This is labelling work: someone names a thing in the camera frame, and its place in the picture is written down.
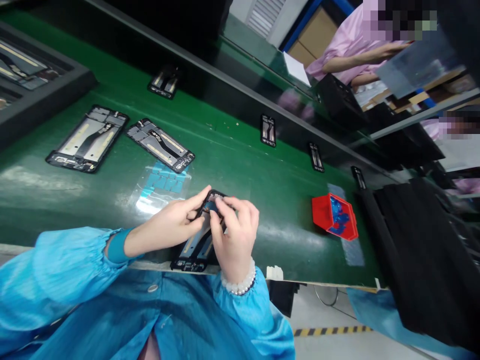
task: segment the pearl bracelet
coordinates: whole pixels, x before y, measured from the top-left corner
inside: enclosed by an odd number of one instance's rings
[[[221,284],[225,289],[227,289],[230,293],[234,295],[243,295],[245,294],[253,285],[255,281],[255,273],[256,273],[256,268],[255,268],[255,261],[254,259],[250,258],[250,270],[248,271],[248,274],[241,283],[238,284],[232,284],[227,281],[225,278],[224,272],[221,272]]]

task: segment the woman's left hand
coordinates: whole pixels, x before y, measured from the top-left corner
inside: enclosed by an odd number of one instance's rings
[[[204,218],[191,219],[197,215],[195,210],[202,206],[211,188],[208,185],[189,199],[170,202],[147,222],[130,231],[123,247],[125,255],[134,258],[154,250],[171,248],[198,233]]]

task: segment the white paper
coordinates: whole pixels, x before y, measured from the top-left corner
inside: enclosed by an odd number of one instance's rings
[[[275,267],[267,266],[266,267],[266,279],[283,281],[284,280],[284,271],[280,266],[275,265]]]
[[[305,72],[304,65],[286,52],[283,53],[283,57],[285,58],[285,64],[288,73],[294,78],[300,80],[302,83],[305,83],[305,85],[310,86],[309,78]]]

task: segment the woman's right hand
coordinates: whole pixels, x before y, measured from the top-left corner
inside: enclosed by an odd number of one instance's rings
[[[373,50],[357,55],[362,64],[381,64],[385,60],[393,58],[410,44],[386,43]]]
[[[210,210],[211,236],[216,258],[226,280],[231,284],[240,284],[250,271],[260,212],[250,201],[236,197],[224,197],[223,200],[217,198],[215,204],[228,229],[228,233],[224,234],[218,214]]]

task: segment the blue lab coat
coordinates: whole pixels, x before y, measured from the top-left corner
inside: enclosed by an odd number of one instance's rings
[[[0,358],[136,359],[152,331],[162,359],[295,358],[260,269],[243,296],[220,274],[128,269],[104,255],[118,231],[43,232],[0,268]]]

